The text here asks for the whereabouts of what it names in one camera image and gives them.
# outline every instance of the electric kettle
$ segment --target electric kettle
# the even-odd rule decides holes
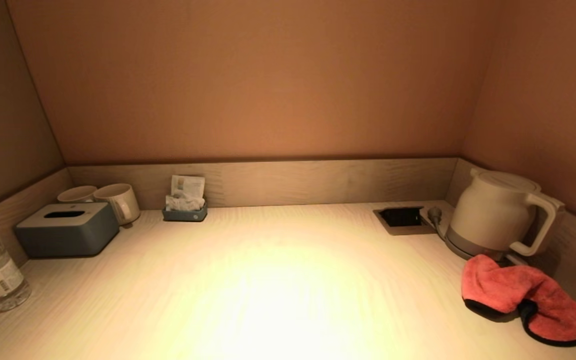
[[[496,262],[511,251],[532,256],[546,250],[565,213],[564,203],[541,193],[539,184],[512,173],[472,169],[472,183],[461,194],[446,245],[469,259],[488,255]],[[530,246],[522,243],[535,219],[536,207],[547,214]]]

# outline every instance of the recessed outlet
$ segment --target recessed outlet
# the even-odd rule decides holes
[[[434,234],[435,228],[421,216],[422,209],[423,206],[390,207],[374,213],[390,235]]]

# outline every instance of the gray tissue box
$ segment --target gray tissue box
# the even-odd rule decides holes
[[[31,258],[97,255],[118,232],[107,202],[52,203],[14,227]]]
[[[164,221],[187,221],[199,223],[204,221],[208,215],[208,206],[204,205],[198,211],[168,211],[165,208],[161,211],[164,215]]]

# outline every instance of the mug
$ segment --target mug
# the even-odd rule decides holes
[[[94,192],[94,198],[110,204],[119,225],[132,223],[140,215],[135,191],[129,184],[104,186]]]
[[[97,191],[96,186],[77,186],[60,193],[57,201],[60,203],[94,203],[93,194]]]

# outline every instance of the small gray tray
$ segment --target small gray tray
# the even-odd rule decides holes
[[[161,211],[164,214],[164,221],[190,221],[199,223],[206,219],[208,215],[208,207],[204,205],[198,211],[166,211],[164,208]]]

